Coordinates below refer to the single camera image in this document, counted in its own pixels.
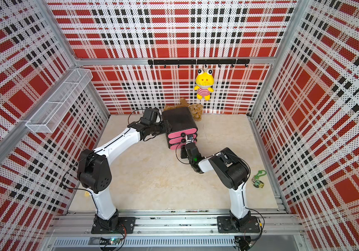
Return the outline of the black drawer cabinet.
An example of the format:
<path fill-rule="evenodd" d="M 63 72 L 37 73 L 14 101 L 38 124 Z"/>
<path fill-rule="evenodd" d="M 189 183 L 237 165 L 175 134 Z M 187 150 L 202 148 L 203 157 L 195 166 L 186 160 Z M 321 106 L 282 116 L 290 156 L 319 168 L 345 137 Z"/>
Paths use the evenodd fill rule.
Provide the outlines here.
<path fill-rule="evenodd" d="M 197 128 L 191 112 L 187 107 L 164 111 L 162 113 L 162 119 L 170 122 L 172 131 Z"/>

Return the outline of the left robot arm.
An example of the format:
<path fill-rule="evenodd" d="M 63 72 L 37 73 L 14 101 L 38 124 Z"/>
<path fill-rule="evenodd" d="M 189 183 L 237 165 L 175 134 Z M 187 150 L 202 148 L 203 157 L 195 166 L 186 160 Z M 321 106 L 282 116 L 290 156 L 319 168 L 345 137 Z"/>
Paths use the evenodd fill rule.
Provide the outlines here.
<path fill-rule="evenodd" d="M 146 108 L 143 116 L 129 123 L 121 134 L 94 150 L 81 152 L 77 178 L 96 207 L 92 234 L 112 233 L 122 227 L 109 191 L 112 162 L 132 145 L 145 141 L 147 136 L 156 137 L 170 131 L 169 122 L 162 119 L 157 108 Z"/>

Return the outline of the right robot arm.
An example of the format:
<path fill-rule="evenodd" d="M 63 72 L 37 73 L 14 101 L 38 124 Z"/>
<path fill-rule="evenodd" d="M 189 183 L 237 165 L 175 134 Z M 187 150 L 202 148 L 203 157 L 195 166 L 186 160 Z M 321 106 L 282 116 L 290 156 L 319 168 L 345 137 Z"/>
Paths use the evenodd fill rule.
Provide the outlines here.
<path fill-rule="evenodd" d="M 197 173 L 214 171 L 230 196 L 230 222 L 232 229 L 241 231 L 252 220 L 247 208 L 245 184 L 250 176 L 248 164 L 228 147 L 209 157 L 203 157 L 194 142 L 181 147 L 181 158 L 187 159 Z"/>

